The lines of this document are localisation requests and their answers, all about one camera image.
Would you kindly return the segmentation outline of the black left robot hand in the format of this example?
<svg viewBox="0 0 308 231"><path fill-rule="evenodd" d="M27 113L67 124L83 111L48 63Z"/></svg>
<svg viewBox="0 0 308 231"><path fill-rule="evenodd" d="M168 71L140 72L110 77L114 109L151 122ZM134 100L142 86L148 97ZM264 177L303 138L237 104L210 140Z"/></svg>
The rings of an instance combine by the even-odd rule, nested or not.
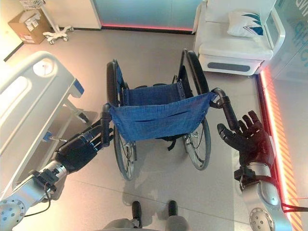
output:
<svg viewBox="0 0 308 231"><path fill-rule="evenodd" d="M114 136L109 127L111 119L100 119L81 133L71 137L53 154L52 160L63 165L68 174L79 171L88 164L97 152L110 145Z"/></svg>

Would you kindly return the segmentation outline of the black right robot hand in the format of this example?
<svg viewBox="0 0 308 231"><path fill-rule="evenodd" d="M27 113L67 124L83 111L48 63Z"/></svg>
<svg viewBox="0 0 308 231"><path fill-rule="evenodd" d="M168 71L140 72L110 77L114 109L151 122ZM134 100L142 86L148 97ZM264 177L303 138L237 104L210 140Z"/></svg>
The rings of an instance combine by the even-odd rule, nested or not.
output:
<svg viewBox="0 0 308 231"><path fill-rule="evenodd" d="M266 164L272 168L275 154L268 133L255 111L251 110L238 121L240 132L233 133L224 124L218 124L218 134L233 149L239 151L239 164L247 166L252 162Z"/></svg>

